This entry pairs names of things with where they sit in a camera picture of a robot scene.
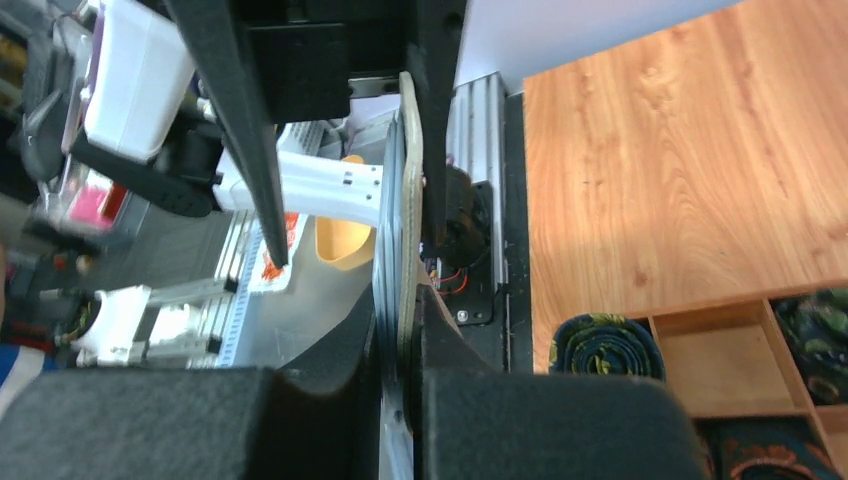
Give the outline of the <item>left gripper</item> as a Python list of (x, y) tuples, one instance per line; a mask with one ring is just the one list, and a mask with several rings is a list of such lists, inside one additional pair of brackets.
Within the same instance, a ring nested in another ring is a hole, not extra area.
[(411, 74), (423, 135), (423, 233), (446, 237), (446, 132), (467, 10), (444, 1), (165, 3), (248, 186), (272, 262), (288, 264), (274, 123), (346, 116)]

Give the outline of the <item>grey card holder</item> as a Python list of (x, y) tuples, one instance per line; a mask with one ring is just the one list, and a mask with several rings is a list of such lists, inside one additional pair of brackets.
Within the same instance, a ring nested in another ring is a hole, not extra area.
[(414, 477), (411, 386), (413, 314), (422, 216), (422, 123), (412, 75), (399, 76), (400, 108), (383, 160), (373, 299), (384, 413), (383, 444), (394, 479)]

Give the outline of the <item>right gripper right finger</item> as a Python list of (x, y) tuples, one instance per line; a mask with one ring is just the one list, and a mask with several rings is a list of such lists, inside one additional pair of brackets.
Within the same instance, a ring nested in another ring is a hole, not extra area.
[(413, 314), (410, 423), (419, 479), (703, 479), (682, 406), (644, 377), (489, 365), (435, 290)]

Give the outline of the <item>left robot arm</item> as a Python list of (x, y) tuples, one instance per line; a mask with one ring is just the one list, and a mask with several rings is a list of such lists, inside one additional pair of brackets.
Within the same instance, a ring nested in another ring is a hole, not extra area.
[(326, 161), (279, 159), (285, 126), (342, 118), (398, 93), (416, 183), (400, 205), (409, 246), (441, 247), (450, 216), (446, 133), (463, 1), (104, 1), (88, 23), (59, 10), (26, 41), (19, 145), (41, 187), (68, 161), (170, 213), (219, 208), (225, 153), (276, 266), (284, 215), (377, 224), (393, 200)]

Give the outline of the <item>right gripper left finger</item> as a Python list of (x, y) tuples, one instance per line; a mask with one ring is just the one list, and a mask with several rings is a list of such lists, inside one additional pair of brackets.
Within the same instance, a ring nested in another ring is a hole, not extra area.
[(1, 421), (5, 479), (374, 479), (375, 313), (279, 369), (81, 368), (40, 375)]

